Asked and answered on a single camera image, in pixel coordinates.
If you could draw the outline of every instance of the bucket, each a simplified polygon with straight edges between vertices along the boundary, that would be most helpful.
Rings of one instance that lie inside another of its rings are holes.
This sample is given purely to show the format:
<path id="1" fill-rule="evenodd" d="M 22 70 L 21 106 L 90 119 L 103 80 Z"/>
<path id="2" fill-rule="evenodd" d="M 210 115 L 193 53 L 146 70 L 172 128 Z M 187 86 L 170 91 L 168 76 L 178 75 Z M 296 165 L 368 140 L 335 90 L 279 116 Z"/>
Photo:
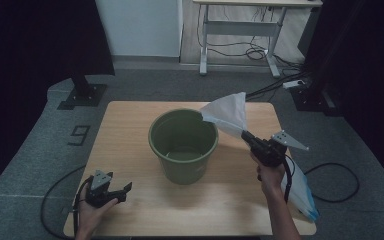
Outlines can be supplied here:
<path id="1" fill-rule="evenodd" d="M 176 109 L 155 119 L 148 140 L 165 176 L 173 183 L 186 185 L 204 175 L 218 143 L 218 132 L 213 123 L 202 120 L 200 112 Z"/>

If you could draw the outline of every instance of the white desk leg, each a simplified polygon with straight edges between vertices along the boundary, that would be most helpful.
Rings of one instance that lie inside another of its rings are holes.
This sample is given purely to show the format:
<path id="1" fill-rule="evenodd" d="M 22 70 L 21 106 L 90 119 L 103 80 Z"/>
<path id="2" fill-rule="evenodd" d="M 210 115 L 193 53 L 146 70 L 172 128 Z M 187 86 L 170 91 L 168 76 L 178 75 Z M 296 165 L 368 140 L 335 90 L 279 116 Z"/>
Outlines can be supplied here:
<path id="1" fill-rule="evenodd" d="M 277 26 L 275 29 L 273 39 L 270 42 L 269 49 L 264 51 L 266 54 L 267 63 L 269 64 L 270 70 L 273 74 L 273 77 L 275 78 L 280 77 L 280 73 L 279 73 L 279 70 L 277 69 L 275 59 L 273 58 L 273 52 L 274 52 L 274 48 L 276 47 L 277 40 L 279 39 L 280 30 L 282 29 L 285 15 L 286 15 L 286 7 L 282 7 L 282 13 L 280 15 L 279 20 L 277 21 Z"/>
<path id="2" fill-rule="evenodd" d="M 201 62 L 199 63 L 199 74 L 205 76 L 207 74 L 207 23 L 208 23 L 208 7 L 205 5 L 204 23 L 202 24 L 202 47 Z"/>

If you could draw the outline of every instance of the wooden desk top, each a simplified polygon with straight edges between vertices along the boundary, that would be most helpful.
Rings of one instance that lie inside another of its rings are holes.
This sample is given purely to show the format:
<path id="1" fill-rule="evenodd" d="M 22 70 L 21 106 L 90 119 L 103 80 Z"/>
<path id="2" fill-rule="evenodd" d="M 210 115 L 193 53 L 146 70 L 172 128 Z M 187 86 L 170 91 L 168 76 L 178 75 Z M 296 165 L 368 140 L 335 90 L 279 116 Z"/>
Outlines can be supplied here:
<path id="1" fill-rule="evenodd" d="M 238 6 L 272 6 L 272 7 L 321 7 L 321 0 L 193 0 L 203 5 L 238 5 Z"/>
<path id="2" fill-rule="evenodd" d="M 127 201 L 103 219 L 97 236 L 250 236 L 272 234 L 269 212 L 256 164 L 244 141 L 219 131 L 219 143 L 198 182 L 177 185 L 163 174 L 148 144 L 151 123 L 177 108 L 199 110 L 203 102 L 111 102 L 103 118 L 79 185 L 96 169 L 114 172 L 110 191 L 130 181 Z M 269 103 L 246 104 L 248 130 L 268 139 L 281 130 Z M 289 205 L 302 235 L 316 232 L 314 223 Z M 72 215 L 64 233 L 73 236 Z"/>

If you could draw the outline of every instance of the person's left hand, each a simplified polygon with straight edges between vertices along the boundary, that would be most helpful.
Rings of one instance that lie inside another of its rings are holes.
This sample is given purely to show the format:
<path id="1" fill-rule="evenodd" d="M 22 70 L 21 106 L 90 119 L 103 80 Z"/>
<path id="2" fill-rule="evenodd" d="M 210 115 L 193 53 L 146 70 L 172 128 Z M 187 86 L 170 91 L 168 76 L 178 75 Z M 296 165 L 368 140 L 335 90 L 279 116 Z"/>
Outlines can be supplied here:
<path id="1" fill-rule="evenodd" d="M 118 203 L 117 198 L 112 199 L 100 208 L 89 205 L 84 199 L 86 198 L 86 189 L 89 183 L 86 183 L 80 193 L 79 202 L 79 229 L 77 230 L 76 239 L 90 239 L 95 229 L 102 221 L 104 214 Z"/>

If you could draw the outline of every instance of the black device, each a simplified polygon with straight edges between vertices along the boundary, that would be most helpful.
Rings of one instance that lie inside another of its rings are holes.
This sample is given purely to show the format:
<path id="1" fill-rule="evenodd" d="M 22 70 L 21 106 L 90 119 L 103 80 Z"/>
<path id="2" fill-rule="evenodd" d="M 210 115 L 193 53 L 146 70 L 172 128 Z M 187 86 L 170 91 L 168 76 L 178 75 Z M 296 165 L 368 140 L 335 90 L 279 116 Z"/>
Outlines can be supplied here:
<path id="1" fill-rule="evenodd" d="M 100 170 L 96 170 L 95 175 L 90 176 L 80 186 L 73 205 L 74 236 L 77 234 L 77 229 L 79 227 L 78 217 L 80 201 L 86 201 L 88 204 L 96 208 L 104 206 L 114 198 L 117 198 L 117 204 L 126 201 L 127 193 L 132 190 L 132 182 L 124 186 L 122 190 L 109 192 L 108 187 L 110 186 L 112 176 L 112 172 L 105 174 Z M 80 199 L 80 193 L 87 183 L 89 183 L 89 185 L 86 187 L 86 197 L 85 199 Z"/>
<path id="2" fill-rule="evenodd" d="M 289 191 L 292 186 L 292 174 L 289 168 L 289 165 L 286 161 L 286 150 L 287 147 L 280 143 L 282 136 L 287 138 L 288 136 L 283 131 L 280 135 L 276 136 L 276 140 L 273 138 L 266 140 L 255 137 L 248 131 L 243 131 L 241 134 L 242 139 L 248 144 L 251 148 L 252 154 L 266 167 L 278 167 L 280 164 L 283 164 L 285 167 L 285 173 L 287 178 L 285 195 L 285 202 L 288 202 Z"/>

